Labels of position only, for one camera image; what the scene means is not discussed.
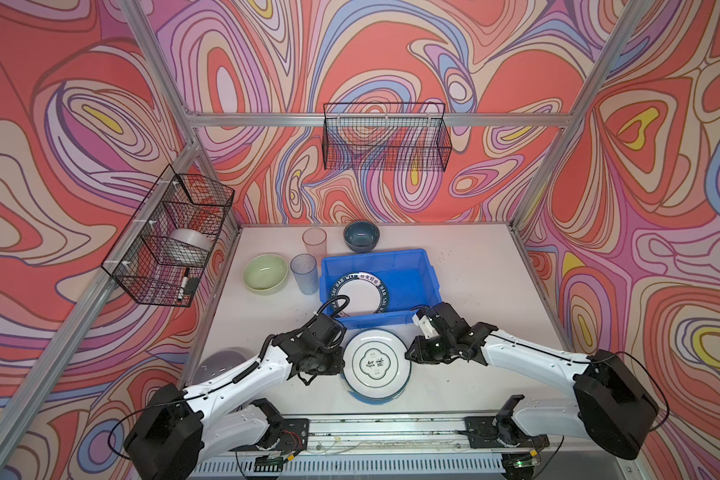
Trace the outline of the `green clover pattern plate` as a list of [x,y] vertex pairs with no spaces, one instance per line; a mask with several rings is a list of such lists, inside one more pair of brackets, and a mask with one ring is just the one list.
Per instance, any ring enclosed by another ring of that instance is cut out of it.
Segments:
[[386,396],[407,386],[412,363],[403,341],[383,329],[367,329],[344,347],[342,379],[346,386],[372,396]]

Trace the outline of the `green rimmed Hao Wei plate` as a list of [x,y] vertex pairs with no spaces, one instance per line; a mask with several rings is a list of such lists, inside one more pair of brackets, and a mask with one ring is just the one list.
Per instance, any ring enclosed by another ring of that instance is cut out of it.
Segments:
[[330,290],[330,297],[335,296],[349,298],[347,306],[342,300],[333,302],[334,310],[339,310],[339,315],[344,317],[384,313],[390,302],[387,286],[368,272],[353,272],[340,277]]

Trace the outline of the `blue white striped plate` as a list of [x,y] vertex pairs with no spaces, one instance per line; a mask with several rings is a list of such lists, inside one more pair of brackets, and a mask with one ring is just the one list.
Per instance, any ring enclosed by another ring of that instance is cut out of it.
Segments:
[[369,404],[369,405],[383,405],[383,404],[389,403],[389,402],[399,398],[405,391],[405,387],[401,387],[400,389],[398,389],[397,391],[395,391],[389,395],[379,397],[379,396],[372,396],[372,395],[368,395],[363,392],[360,392],[360,391],[356,390],[355,388],[353,388],[352,386],[347,386],[346,389],[347,389],[348,393],[354,399],[356,399],[359,402],[362,402],[364,404]]

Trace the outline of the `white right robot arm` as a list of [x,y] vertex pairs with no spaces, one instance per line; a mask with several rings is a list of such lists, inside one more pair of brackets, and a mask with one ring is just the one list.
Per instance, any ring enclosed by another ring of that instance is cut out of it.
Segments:
[[527,436],[588,438],[618,458],[634,460],[659,415],[658,403],[619,353],[552,349],[492,324],[469,324],[446,302],[415,308],[412,320],[421,331],[405,354],[413,363],[476,362],[511,370],[558,392],[556,399],[517,395],[512,400],[509,422]]

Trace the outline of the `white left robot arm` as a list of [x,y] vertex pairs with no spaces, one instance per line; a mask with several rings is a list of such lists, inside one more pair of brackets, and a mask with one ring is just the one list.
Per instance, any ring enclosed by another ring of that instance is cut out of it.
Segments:
[[139,413],[123,447],[142,479],[186,479],[196,466],[240,447],[286,452],[302,442],[263,393],[292,378],[310,384],[339,374],[345,326],[322,312],[304,326],[270,335],[258,355],[210,380],[160,388]]

